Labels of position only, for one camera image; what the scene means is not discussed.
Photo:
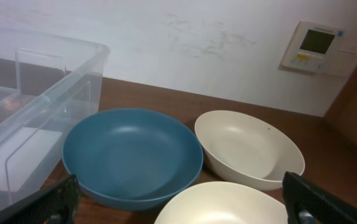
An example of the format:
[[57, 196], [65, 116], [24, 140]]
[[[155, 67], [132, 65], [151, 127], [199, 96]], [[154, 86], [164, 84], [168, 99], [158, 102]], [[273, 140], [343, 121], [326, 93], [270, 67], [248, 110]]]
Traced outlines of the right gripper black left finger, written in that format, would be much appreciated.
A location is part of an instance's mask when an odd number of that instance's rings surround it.
[[75, 175], [41, 189], [0, 211], [0, 224], [74, 224], [81, 199]]

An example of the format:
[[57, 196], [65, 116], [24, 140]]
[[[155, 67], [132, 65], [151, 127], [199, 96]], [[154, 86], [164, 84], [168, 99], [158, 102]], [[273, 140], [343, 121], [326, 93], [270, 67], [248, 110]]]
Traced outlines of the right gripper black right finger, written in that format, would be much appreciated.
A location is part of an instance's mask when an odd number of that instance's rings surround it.
[[283, 178], [288, 223], [357, 224], [357, 208], [294, 172]]

